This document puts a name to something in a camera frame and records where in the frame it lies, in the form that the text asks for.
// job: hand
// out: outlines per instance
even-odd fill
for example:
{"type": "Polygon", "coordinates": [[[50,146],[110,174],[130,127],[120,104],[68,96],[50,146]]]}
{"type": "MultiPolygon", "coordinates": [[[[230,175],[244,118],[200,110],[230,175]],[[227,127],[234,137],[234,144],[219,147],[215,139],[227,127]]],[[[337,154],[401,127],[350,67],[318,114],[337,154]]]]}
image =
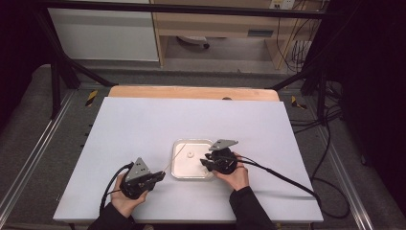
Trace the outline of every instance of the hand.
{"type": "MultiPolygon", "coordinates": [[[[116,185],[114,191],[120,190],[120,184],[122,183],[124,175],[117,176],[116,185]]],[[[146,201],[148,190],[143,192],[138,199],[130,199],[122,192],[116,192],[111,194],[111,203],[124,217],[129,218],[135,207],[146,201]]]]}
{"type": "MultiPolygon", "coordinates": [[[[238,160],[242,159],[240,155],[236,153],[234,153],[234,155],[237,157],[238,160]]],[[[248,170],[241,162],[237,162],[237,167],[231,174],[222,174],[217,171],[213,171],[213,174],[227,182],[227,184],[229,184],[236,191],[250,186],[250,182],[248,179],[248,170]]]]}

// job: handheld controller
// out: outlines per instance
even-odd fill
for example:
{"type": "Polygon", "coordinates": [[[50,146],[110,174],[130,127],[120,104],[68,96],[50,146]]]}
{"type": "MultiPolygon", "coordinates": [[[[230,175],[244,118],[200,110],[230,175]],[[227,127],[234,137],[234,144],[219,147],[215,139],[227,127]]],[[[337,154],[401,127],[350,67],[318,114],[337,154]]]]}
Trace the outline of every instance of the handheld controller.
{"type": "Polygon", "coordinates": [[[233,173],[237,167],[237,158],[228,147],[235,145],[236,143],[238,142],[218,140],[209,148],[209,150],[212,150],[213,152],[205,154],[207,160],[200,159],[200,162],[209,172],[215,170],[222,174],[233,173]]]}
{"type": "Polygon", "coordinates": [[[131,199],[137,199],[146,191],[152,191],[155,184],[162,181],[165,172],[151,173],[142,158],[138,158],[132,168],[124,175],[120,189],[123,194],[131,199]]]}

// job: gray floor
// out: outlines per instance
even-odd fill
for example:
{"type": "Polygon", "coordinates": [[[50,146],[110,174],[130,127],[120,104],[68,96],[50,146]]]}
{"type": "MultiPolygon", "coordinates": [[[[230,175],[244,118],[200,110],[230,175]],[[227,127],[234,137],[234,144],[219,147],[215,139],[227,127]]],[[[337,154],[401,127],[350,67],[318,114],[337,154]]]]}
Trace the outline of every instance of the gray floor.
{"type": "MultiPolygon", "coordinates": [[[[275,71],[270,68],[272,62],[264,51],[263,41],[230,38],[213,38],[209,41],[211,41],[211,48],[204,50],[201,47],[184,44],[175,38],[171,39],[167,65],[163,68],[149,65],[147,67],[130,66],[125,68],[126,70],[119,70],[123,67],[111,65],[102,70],[99,67],[95,71],[103,77],[121,84],[263,88],[286,78],[286,69],[275,71]]],[[[108,94],[109,90],[100,88],[92,106],[86,107],[84,104],[95,84],[87,78],[82,79],[87,86],[75,92],[63,121],[21,197],[16,202],[5,229],[47,229],[47,227],[62,229],[65,226],[64,223],[52,220],[57,207],[56,199],[63,194],[79,158],[81,145],[85,144],[85,133],[90,132],[89,125],[94,122],[102,98],[108,94]]],[[[290,119],[312,120],[313,116],[309,109],[300,109],[290,104],[292,95],[298,98],[299,103],[306,103],[305,98],[301,97],[297,90],[300,85],[301,82],[298,81],[289,85],[288,89],[282,90],[280,92],[281,100],[285,102],[290,119]]],[[[21,105],[15,109],[9,124],[0,135],[0,162],[2,162],[0,198],[6,194],[42,131],[49,123],[50,86],[49,69],[38,69],[21,105]]],[[[296,138],[306,169],[308,173],[311,173],[325,148],[320,132],[313,128],[297,134],[296,138]]],[[[360,164],[360,156],[352,142],[345,121],[335,120],[331,123],[331,140],[360,194],[374,228],[406,229],[405,217],[399,212],[375,170],[360,164]]],[[[328,159],[323,163],[317,175],[339,186],[337,176],[328,159]]],[[[343,199],[335,191],[317,182],[315,182],[314,188],[320,194],[325,210],[334,214],[342,214],[345,211],[343,199]]],[[[172,226],[172,228],[174,227],[188,229],[187,226],[172,226]]],[[[317,223],[314,227],[316,229],[358,228],[353,215],[344,219],[325,217],[323,223],[317,223]]],[[[284,228],[306,229],[307,226],[283,224],[282,229],[284,228]]]]}

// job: table surface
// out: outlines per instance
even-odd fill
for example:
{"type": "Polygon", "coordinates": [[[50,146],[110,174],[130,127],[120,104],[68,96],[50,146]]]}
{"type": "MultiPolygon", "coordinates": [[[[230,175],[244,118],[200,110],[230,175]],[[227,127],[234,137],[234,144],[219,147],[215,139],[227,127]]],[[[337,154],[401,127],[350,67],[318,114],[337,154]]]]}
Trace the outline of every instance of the table surface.
{"type": "MultiPolygon", "coordinates": [[[[238,140],[233,151],[311,189],[283,103],[108,97],[54,219],[95,219],[117,169],[142,157],[153,173],[159,172],[170,163],[173,144],[179,139],[238,140]]],[[[247,168],[250,184],[272,220],[323,221],[314,197],[266,171],[247,168]]],[[[138,222],[232,222],[230,192],[216,178],[182,181],[169,169],[133,216],[138,222]]]]}

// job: black sleeve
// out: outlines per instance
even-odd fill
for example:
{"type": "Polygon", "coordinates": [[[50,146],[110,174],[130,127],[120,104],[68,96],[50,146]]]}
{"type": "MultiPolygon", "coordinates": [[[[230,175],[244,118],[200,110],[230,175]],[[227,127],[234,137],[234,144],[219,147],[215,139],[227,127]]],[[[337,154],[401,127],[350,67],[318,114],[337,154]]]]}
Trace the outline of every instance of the black sleeve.
{"type": "Polygon", "coordinates": [[[230,204],[237,218],[237,230],[276,229],[251,187],[233,191],[230,204]]]}
{"type": "Polygon", "coordinates": [[[101,215],[89,226],[88,230],[132,230],[135,228],[135,221],[132,216],[125,218],[111,204],[107,204],[101,215]]]}

